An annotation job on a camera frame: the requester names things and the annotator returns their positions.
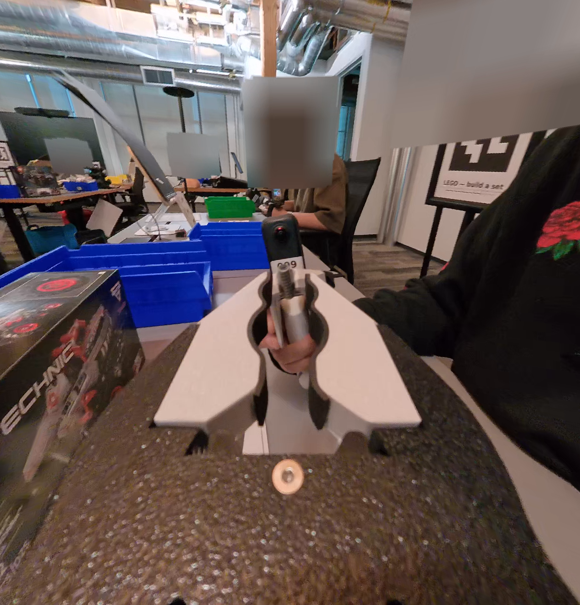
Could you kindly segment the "black display screen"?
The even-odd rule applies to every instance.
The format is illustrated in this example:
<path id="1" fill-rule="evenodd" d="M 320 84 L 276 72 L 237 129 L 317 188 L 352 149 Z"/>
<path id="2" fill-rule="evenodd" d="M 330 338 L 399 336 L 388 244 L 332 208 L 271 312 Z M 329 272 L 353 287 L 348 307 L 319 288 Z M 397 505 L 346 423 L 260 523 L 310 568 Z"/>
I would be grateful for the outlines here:
<path id="1" fill-rule="evenodd" d="M 66 110 L 20 108 L 0 111 L 0 125 L 9 148 L 18 164 L 28 164 L 48 155 L 46 139 L 69 138 L 85 141 L 92 160 L 105 166 L 94 121 L 86 117 L 72 117 Z"/>

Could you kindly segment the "marker sign on easel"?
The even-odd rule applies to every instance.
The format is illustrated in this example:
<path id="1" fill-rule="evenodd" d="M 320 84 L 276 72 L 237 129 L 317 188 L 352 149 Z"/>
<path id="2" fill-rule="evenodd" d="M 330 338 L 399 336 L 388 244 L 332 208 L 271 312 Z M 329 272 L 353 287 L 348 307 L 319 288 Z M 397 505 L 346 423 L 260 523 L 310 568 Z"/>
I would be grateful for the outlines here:
<path id="1" fill-rule="evenodd" d="M 420 277 L 427 275 L 444 209 L 463 212 L 461 236 L 507 190 L 523 162 L 554 129 L 439 145 L 425 204 L 435 215 Z"/>

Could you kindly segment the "wall vent grille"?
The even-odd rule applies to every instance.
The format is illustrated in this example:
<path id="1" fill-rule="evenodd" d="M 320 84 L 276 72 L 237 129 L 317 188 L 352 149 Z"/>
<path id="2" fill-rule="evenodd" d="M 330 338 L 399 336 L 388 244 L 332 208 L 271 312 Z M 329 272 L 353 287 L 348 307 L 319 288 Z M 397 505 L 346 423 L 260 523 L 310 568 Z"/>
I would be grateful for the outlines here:
<path id="1" fill-rule="evenodd" d="M 174 87 L 175 78 L 173 68 L 141 65 L 141 77 L 144 85 L 155 87 Z"/>

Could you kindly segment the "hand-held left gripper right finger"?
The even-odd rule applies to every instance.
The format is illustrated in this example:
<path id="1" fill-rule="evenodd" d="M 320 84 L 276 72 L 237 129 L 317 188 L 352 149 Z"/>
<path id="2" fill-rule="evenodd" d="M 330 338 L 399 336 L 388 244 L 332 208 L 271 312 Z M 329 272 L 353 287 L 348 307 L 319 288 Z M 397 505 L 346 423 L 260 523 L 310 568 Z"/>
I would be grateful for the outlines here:
<path id="1" fill-rule="evenodd" d="M 421 416 L 377 323 L 315 272 L 304 274 L 309 331 L 308 409 L 316 429 L 342 439 L 411 428 Z"/>

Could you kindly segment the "silver air duct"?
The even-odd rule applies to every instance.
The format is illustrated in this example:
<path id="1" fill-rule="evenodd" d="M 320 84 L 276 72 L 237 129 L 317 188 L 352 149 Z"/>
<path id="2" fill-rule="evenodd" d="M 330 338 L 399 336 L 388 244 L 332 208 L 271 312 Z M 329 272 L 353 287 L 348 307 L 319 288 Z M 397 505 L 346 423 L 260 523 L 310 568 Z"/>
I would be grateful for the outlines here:
<path id="1" fill-rule="evenodd" d="M 168 65 L 189 69 L 244 72 L 244 59 L 217 49 L 141 36 L 88 36 L 78 32 L 0 30 L 0 49 L 28 54 L 66 56 L 135 65 Z"/>
<path id="2" fill-rule="evenodd" d="M 277 70 L 308 75 L 334 31 L 403 44 L 412 6 L 412 1 L 280 1 Z"/>

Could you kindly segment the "person's black rose sweatshirt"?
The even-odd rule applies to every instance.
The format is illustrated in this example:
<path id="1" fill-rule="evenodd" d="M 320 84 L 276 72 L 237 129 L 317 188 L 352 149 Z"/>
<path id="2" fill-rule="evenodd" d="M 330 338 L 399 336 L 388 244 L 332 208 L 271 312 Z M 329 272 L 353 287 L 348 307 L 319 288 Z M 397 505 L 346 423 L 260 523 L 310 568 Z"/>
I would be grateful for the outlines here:
<path id="1" fill-rule="evenodd" d="M 439 274 L 453 367 L 528 455 L 580 491 L 580 125 L 533 152 Z"/>

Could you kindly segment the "leaning display board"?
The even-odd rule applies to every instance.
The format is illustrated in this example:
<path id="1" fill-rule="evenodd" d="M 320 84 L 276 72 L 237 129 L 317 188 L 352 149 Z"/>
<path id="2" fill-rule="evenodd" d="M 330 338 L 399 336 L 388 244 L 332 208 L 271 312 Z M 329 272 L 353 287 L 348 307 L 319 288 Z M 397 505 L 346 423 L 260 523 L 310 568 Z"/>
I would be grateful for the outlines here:
<path id="1" fill-rule="evenodd" d="M 130 156 L 134 160 L 136 167 L 142 173 L 144 180 L 151 183 L 155 188 L 161 205 L 155 214 L 151 214 L 146 219 L 143 231 L 148 235 L 162 233 L 162 230 L 164 229 L 164 215 L 167 212 L 166 209 L 173 204 L 178 205 L 188 223 L 188 230 L 191 231 L 196 224 L 196 220 L 190 205 L 180 192 L 174 190 L 174 187 L 165 176 L 164 171 L 159 166 L 156 158 L 144 145 L 142 140 L 135 136 L 135 134 L 123 124 L 113 109 L 91 87 L 83 84 L 64 70 L 55 70 L 52 72 L 52 76 L 58 83 L 64 86 L 75 97 L 80 99 L 99 117 L 107 122 L 113 131 L 117 132 L 127 145 Z"/>

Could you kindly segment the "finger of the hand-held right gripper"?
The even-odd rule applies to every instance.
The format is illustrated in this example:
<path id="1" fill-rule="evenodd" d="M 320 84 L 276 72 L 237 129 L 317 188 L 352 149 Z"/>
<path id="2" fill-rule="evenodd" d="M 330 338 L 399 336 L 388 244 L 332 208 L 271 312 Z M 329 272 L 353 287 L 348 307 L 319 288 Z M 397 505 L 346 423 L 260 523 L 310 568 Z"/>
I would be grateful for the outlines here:
<path id="1" fill-rule="evenodd" d="M 309 310 L 305 294 L 285 299 L 285 331 L 288 344 L 310 336 Z"/>
<path id="2" fill-rule="evenodd" d="M 279 283 L 272 284 L 272 320 L 279 347 L 285 345 L 285 323 L 281 302 L 285 299 L 283 289 Z"/>

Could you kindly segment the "dark toy set box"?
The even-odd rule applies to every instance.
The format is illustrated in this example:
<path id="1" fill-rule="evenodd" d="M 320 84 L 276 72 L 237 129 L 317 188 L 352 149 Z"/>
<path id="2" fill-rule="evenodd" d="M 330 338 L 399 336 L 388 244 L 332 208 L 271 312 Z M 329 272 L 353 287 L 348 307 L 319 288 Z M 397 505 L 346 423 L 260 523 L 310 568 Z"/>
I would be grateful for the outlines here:
<path id="1" fill-rule="evenodd" d="M 48 165 L 18 165 L 11 170 L 23 197 L 48 197 L 61 193 L 56 175 Z"/>

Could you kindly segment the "wooden background desk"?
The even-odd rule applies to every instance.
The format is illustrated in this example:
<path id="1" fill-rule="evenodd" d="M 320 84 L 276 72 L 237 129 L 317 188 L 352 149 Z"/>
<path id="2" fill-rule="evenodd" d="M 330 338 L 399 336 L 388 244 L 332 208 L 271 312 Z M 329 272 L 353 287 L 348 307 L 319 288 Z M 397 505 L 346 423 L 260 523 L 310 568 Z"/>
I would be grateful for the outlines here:
<path id="1" fill-rule="evenodd" d="M 49 195 L 42 197 L 32 198 L 16 198 L 16 199 L 0 199 L 0 210 L 3 212 L 5 221 L 9 228 L 11 235 L 15 241 L 18 251 L 22 255 L 24 261 L 33 260 L 36 256 L 33 249 L 31 248 L 29 241 L 26 237 L 25 231 L 19 220 L 19 217 L 15 215 L 14 209 L 24 208 L 26 206 L 43 206 L 49 204 L 56 204 L 64 206 L 71 204 L 75 200 L 82 200 L 88 197 L 106 197 L 107 199 L 112 198 L 116 194 L 122 194 L 132 189 L 131 183 L 125 183 L 119 187 L 110 187 L 107 189 L 99 189 L 96 191 L 78 192 L 72 193 L 65 191 L 59 195 Z"/>

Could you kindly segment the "teal bag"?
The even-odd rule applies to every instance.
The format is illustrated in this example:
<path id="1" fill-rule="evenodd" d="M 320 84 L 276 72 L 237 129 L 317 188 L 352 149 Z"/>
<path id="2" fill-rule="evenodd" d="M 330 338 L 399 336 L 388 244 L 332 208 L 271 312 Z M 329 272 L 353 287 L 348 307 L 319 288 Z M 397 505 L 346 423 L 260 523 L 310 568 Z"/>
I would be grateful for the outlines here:
<path id="1" fill-rule="evenodd" d="M 77 230 L 72 224 L 59 226 L 30 225 L 25 230 L 26 238 L 35 256 L 49 253 L 58 247 L 70 250 L 80 248 L 76 239 Z"/>

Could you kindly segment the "black floor lamp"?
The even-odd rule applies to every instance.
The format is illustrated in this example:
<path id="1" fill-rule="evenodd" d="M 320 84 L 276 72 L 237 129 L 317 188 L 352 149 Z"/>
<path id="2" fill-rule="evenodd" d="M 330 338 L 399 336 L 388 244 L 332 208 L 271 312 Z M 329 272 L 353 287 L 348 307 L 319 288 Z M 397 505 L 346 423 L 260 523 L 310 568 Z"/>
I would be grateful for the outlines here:
<path id="1" fill-rule="evenodd" d="M 177 87 L 177 86 L 166 86 L 162 88 L 163 92 L 170 96 L 176 98 L 178 101 L 178 109 L 179 109 L 179 118 L 180 118 L 180 126 L 181 132 L 186 133 L 186 123 L 185 123 L 185 112 L 183 101 L 184 99 L 192 99 L 195 96 L 195 92 L 188 88 Z"/>

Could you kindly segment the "black office chair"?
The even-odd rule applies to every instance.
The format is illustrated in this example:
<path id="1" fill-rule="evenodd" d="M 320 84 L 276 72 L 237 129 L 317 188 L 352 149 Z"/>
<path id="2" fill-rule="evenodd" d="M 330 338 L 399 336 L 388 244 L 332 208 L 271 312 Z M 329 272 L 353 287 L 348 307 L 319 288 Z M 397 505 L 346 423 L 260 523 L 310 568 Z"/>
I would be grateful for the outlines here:
<path id="1" fill-rule="evenodd" d="M 349 283 L 354 283 L 353 241 L 355 231 L 377 177 L 381 157 L 346 163 L 346 218 L 341 233 L 314 231 L 313 238 L 321 241 L 325 250 L 323 261 L 342 271 Z"/>

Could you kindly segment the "white table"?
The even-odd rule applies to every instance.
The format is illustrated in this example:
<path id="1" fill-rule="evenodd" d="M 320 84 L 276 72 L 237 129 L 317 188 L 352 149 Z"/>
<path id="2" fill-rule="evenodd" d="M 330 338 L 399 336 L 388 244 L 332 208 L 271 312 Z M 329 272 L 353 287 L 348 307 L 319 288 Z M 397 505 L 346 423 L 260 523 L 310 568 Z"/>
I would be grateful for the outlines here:
<path id="1" fill-rule="evenodd" d="M 254 213 L 249 218 L 232 218 L 231 220 L 226 219 L 213 219 L 209 218 L 209 215 L 204 212 L 194 213 L 195 223 L 201 226 L 205 226 L 208 223 L 215 225 L 230 226 L 232 224 L 246 225 L 249 223 L 262 223 L 264 216 L 262 214 Z M 130 226 L 122 229 L 111 238 L 108 242 L 112 244 L 117 243 L 128 243 L 138 241 L 182 241 L 187 240 L 189 233 L 192 230 L 192 225 L 187 223 L 185 216 L 182 213 L 166 212 L 158 218 L 158 225 L 160 225 L 159 231 L 149 231 L 147 223 L 150 223 L 151 216 L 145 216 L 139 219 L 136 223 L 132 223 Z"/>

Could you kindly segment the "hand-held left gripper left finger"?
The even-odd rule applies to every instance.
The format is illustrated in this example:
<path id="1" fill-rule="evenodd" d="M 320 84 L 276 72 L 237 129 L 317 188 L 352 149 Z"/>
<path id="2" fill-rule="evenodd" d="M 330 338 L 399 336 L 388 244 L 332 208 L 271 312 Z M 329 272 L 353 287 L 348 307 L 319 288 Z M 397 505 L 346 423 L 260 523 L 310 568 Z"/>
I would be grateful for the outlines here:
<path id="1" fill-rule="evenodd" d="M 197 324 L 153 421 L 157 427 L 244 433 L 264 425 L 268 409 L 266 362 L 258 344 L 267 333 L 271 273 L 262 272 Z"/>

